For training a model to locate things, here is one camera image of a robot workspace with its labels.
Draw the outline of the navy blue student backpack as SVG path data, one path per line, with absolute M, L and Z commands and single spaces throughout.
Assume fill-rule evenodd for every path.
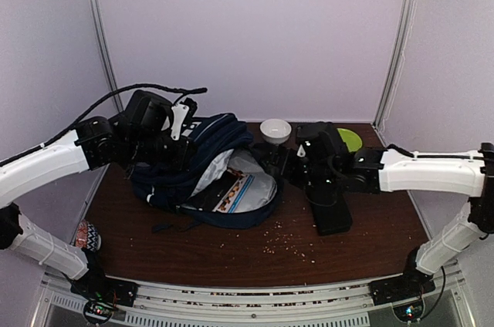
M 253 135 L 246 122 L 233 113 L 195 117 L 184 129 L 196 152 L 183 170 L 166 163 L 138 164 L 130 175 L 136 197 L 152 207 L 185 214 L 197 223 L 234 230 L 249 229 L 267 219 L 282 200 L 283 179 L 265 172 L 251 153 Z M 190 197 L 218 182 L 228 168 L 252 174 L 254 181 L 232 214 L 182 207 Z

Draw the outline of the black notebook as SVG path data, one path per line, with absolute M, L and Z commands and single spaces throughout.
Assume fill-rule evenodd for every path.
M 182 204 L 182 207 L 199 211 L 226 213 L 228 211 L 229 191 L 229 187 L 211 184 L 203 191 L 187 199 Z

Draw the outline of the black leather case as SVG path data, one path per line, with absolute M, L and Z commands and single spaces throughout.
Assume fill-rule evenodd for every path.
M 351 213 L 343 195 L 335 190 L 322 195 L 308 195 L 319 236 L 348 232 L 353 224 Z

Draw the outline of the blue illustrated book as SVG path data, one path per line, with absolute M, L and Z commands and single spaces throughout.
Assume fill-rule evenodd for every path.
M 220 191 L 217 194 L 218 203 L 212 211 L 223 214 L 234 213 L 253 181 L 252 174 L 228 168 L 218 181 L 220 183 Z

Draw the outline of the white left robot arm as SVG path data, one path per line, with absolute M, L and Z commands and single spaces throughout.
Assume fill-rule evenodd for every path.
M 181 129 L 197 109 L 191 96 L 206 90 L 164 87 L 163 91 L 178 96 L 171 102 L 155 93 L 159 88 L 146 83 L 129 86 L 133 95 L 124 111 L 109 119 L 89 117 L 114 95 L 108 93 L 50 140 L 1 162 L 3 250 L 17 251 L 60 271 L 89 300 L 110 302 L 114 298 L 115 291 L 96 255 L 32 223 L 15 199 L 60 178 L 111 163 L 127 170 L 139 163 L 161 162 L 183 169 L 193 147 Z

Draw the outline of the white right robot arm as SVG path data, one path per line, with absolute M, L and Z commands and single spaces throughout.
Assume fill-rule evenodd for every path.
M 264 139 L 257 145 L 262 164 L 303 192 L 320 234 L 349 230 L 352 219 L 345 193 L 422 190 L 467 196 L 439 234 L 408 254 L 401 275 L 369 284 L 376 305 L 433 291 L 433 275 L 445 263 L 493 233 L 491 143 L 461 153 L 410 152 L 394 144 L 352 152 L 331 122 L 292 128 L 284 120 L 269 119 L 259 130 Z

